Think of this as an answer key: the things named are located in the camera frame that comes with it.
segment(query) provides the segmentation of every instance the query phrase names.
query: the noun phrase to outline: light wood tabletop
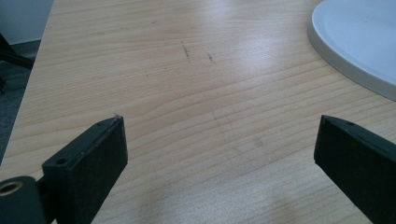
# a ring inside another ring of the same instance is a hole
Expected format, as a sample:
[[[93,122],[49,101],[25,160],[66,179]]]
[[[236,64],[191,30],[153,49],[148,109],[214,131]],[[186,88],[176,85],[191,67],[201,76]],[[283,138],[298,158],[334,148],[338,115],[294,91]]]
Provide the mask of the light wood tabletop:
[[[319,0],[57,0],[0,168],[124,116],[129,163],[93,223],[370,223],[313,159],[322,114],[396,142],[396,102],[329,66]]]

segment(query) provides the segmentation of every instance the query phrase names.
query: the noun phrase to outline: white round object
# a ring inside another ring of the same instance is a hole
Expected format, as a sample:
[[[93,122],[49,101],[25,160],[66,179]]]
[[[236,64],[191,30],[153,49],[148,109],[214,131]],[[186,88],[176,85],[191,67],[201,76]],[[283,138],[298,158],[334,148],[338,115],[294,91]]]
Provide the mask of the white round object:
[[[325,0],[308,37],[335,69],[396,101],[396,1]]]

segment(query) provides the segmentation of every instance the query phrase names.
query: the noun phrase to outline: floor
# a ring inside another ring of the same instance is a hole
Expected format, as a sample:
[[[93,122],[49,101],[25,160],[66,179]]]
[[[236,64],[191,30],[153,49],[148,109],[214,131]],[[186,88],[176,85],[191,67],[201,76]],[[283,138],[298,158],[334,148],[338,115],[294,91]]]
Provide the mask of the floor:
[[[20,55],[34,59],[39,46],[40,41],[33,41],[11,47]],[[0,78],[6,82],[5,92],[0,94],[0,164],[6,152],[30,73],[29,69],[0,62]]]

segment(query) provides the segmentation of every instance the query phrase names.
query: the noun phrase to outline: screw hole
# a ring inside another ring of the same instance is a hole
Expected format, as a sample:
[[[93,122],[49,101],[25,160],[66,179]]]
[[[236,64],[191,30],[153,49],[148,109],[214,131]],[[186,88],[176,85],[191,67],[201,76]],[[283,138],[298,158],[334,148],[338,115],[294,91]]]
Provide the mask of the screw hole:
[[[11,194],[23,186],[21,181],[9,182],[0,187],[0,197]]]
[[[56,164],[62,165],[62,164],[65,164],[66,162],[67,162],[67,159],[62,158],[62,159],[57,160],[57,161],[56,161]]]

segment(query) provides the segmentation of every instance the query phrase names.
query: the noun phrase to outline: black chair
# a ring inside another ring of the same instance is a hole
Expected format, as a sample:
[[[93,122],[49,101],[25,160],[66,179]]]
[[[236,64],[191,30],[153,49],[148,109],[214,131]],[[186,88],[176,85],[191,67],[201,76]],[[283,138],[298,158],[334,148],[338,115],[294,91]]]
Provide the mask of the black chair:
[[[34,60],[28,59],[26,57],[17,54],[1,34],[0,34],[0,61],[13,63],[27,69],[32,69],[33,64],[35,63]],[[0,78],[0,93],[4,92],[5,85],[6,82],[2,78]]]

